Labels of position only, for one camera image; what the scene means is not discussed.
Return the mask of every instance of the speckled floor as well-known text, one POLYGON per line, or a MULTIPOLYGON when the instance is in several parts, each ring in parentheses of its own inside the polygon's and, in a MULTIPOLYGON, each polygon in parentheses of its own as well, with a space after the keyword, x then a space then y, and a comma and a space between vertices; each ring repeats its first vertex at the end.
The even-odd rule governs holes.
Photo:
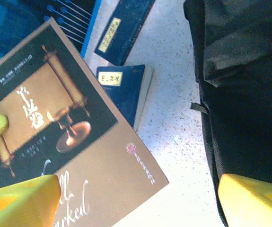
MULTIPOLYGON (((93 72, 108 62, 93 53, 117 0, 102 0, 85 61, 93 72)), ((156 0, 126 64, 155 68, 138 135, 170 185, 116 227, 222 227, 204 152, 194 80, 193 45, 184 0, 156 0)))

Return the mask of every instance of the red logo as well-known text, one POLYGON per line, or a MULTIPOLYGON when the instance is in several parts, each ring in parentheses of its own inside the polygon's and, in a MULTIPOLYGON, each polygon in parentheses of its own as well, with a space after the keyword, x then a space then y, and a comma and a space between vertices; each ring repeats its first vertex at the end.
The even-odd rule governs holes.
POLYGON ((126 150, 130 154, 136 154, 136 145, 133 143, 129 143, 126 145, 126 150))

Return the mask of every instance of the black bag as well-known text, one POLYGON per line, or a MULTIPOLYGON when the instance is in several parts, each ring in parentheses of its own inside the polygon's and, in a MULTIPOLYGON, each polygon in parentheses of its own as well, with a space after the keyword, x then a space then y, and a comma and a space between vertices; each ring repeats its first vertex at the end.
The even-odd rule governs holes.
POLYGON ((272 183, 272 1, 186 0, 219 215, 224 173, 272 183))

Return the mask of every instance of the tan book cover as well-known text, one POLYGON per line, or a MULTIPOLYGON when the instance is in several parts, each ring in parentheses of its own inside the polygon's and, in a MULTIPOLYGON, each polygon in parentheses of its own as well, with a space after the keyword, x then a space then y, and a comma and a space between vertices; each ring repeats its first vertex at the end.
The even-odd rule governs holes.
POLYGON ((168 184, 52 18, 0 60, 0 114, 0 187, 57 174, 54 227, 111 227, 168 184))

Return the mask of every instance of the book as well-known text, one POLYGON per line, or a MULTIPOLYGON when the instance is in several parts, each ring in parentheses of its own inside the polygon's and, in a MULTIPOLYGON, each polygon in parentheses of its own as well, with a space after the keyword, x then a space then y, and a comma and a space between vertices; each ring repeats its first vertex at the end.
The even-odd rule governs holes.
POLYGON ((84 57, 101 0, 0 0, 0 58, 49 17, 84 57))
POLYGON ((98 67, 96 78, 137 131, 149 90, 153 68, 147 65, 98 67))
POLYGON ((124 65, 155 0, 120 0, 95 53, 113 65, 124 65))
POLYGON ((0 60, 0 188, 56 174, 53 226, 110 227, 168 184, 57 22, 0 60))

